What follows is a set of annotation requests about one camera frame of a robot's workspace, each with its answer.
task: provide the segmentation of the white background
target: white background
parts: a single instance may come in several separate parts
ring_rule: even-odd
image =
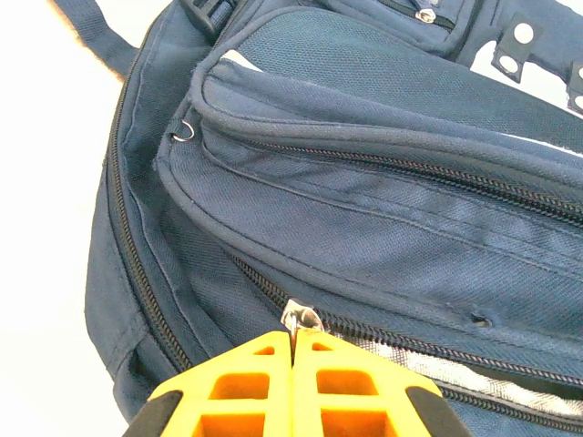
[[[167,3],[98,2],[134,46]],[[583,15],[580,0],[561,3]],[[83,299],[95,193],[121,84],[46,1],[5,2],[4,8],[2,434],[120,436],[126,424],[86,334]],[[493,47],[481,51],[474,70],[514,85],[489,66]],[[565,85],[536,66],[527,65],[519,87],[566,106]]]

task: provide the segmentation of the zipper pull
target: zipper pull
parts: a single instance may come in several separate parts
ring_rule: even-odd
[[[295,343],[298,340],[298,331],[308,329],[324,332],[324,325],[316,311],[295,299],[289,299],[285,305],[281,315],[281,323],[290,332],[291,365],[293,365],[293,359],[295,358]]]
[[[427,24],[432,24],[437,15],[432,7],[432,0],[411,0],[411,3],[417,8],[415,18]]]

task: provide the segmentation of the shoulder strap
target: shoulder strap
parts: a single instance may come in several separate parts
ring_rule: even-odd
[[[54,0],[83,43],[109,68],[125,77],[138,50],[106,22],[95,0]]]

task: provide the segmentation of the d-ring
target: d-ring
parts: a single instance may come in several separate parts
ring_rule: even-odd
[[[185,120],[180,120],[180,122],[184,126],[186,126],[188,129],[190,129],[190,135],[186,138],[181,138],[181,137],[177,136],[176,134],[172,134],[172,139],[175,139],[181,143],[188,141],[189,139],[193,139],[194,138],[194,128],[192,127],[192,125],[188,121],[185,121]]]

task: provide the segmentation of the navy blue backpack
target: navy blue backpack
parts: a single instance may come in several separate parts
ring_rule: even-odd
[[[86,317],[131,420],[289,299],[432,378],[475,436],[583,434],[583,17],[554,0],[175,0],[131,47]],[[515,81],[566,84],[554,107]]]

